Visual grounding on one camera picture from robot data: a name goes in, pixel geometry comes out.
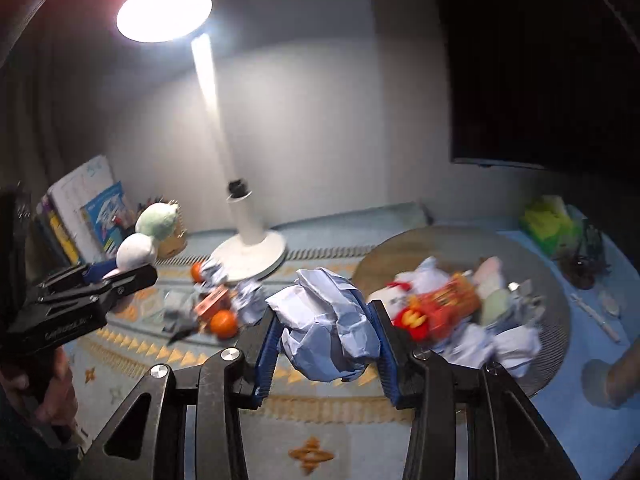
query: hand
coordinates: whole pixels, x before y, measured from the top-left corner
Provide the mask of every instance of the hand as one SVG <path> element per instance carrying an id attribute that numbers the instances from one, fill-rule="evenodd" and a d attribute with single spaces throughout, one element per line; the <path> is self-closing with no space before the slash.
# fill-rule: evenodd
<path id="1" fill-rule="evenodd" d="M 10 371 L 13 376 L 10 380 L 0 372 L 0 384 L 15 410 L 29 418 L 23 399 L 24 391 L 29 387 L 29 378 L 24 372 L 15 368 Z M 49 381 L 42 404 L 33 413 L 35 422 L 54 426 L 69 426 L 72 430 L 76 428 L 75 417 L 78 412 L 78 400 L 72 378 L 73 375 L 65 351 L 62 347 L 56 348 L 53 359 L 53 377 Z"/>

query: small box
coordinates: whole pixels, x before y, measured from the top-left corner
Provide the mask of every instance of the small box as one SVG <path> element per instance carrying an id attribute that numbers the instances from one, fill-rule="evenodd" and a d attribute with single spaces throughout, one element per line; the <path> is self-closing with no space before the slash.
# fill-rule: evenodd
<path id="1" fill-rule="evenodd" d="M 209 321 L 217 311 L 223 308 L 231 308 L 231 296 L 226 286 L 219 285 L 214 288 L 212 293 L 204 300 L 196 305 L 194 311 L 201 320 Z"/>

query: black clamp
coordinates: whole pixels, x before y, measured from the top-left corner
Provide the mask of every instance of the black clamp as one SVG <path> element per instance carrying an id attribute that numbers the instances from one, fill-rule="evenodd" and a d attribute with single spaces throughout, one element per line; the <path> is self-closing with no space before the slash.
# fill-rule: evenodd
<path id="1" fill-rule="evenodd" d="M 0 189 L 0 361 L 5 375 L 26 372 L 30 392 L 42 402 L 53 374 L 54 349 L 106 325 L 106 314 L 120 298 L 153 285 L 152 266 L 107 280 L 115 261 L 61 270 L 28 288 L 24 248 L 30 196 L 20 186 Z M 72 432 L 55 426 L 59 440 Z"/>
<path id="2" fill-rule="evenodd" d="M 450 365 L 393 327 L 379 301 L 367 305 L 366 314 L 381 341 L 378 370 L 385 393 L 397 408 L 415 408 L 404 480 L 454 478 L 456 408 L 462 404 L 470 480 L 579 479 L 502 366 Z M 268 394 L 282 329 L 268 308 L 234 348 L 203 365 L 175 371 L 153 366 L 100 432 L 76 480 L 182 479 L 188 405 L 196 406 L 195 477 L 247 480 L 238 409 L 257 409 Z"/>
<path id="3" fill-rule="evenodd" d="M 204 364 L 153 366 L 93 442 L 76 479 L 182 479 L 188 405 L 196 406 L 196 476 L 246 479 L 238 409 L 256 410 L 268 395 L 282 330 L 267 308 L 235 347 Z"/>

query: wall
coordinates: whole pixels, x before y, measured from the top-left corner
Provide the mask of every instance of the wall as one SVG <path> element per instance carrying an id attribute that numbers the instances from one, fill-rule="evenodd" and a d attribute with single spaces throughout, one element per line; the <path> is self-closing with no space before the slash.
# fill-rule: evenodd
<path id="1" fill-rule="evenodd" d="M 190 230 L 230 226 L 188 45 L 132 45 L 90 7 L 60 14 L 68 169 L 103 152 L 132 199 L 176 198 Z M 433 0 L 216 0 L 209 31 L 236 165 L 269 224 L 419 199 L 440 219 L 515 215 L 556 185 L 448 163 Z"/>

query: lamp base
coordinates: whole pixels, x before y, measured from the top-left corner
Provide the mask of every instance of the lamp base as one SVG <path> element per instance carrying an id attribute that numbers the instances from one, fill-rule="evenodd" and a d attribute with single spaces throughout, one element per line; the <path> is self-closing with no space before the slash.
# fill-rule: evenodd
<path id="1" fill-rule="evenodd" d="M 266 234 L 264 240 L 255 245 L 245 245 L 240 235 L 235 235 L 213 251 L 212 256 L 225 267 L 229 283 L 263 278 L 282 263 L 287 247 L 284 236 L 276 231 Z"/>

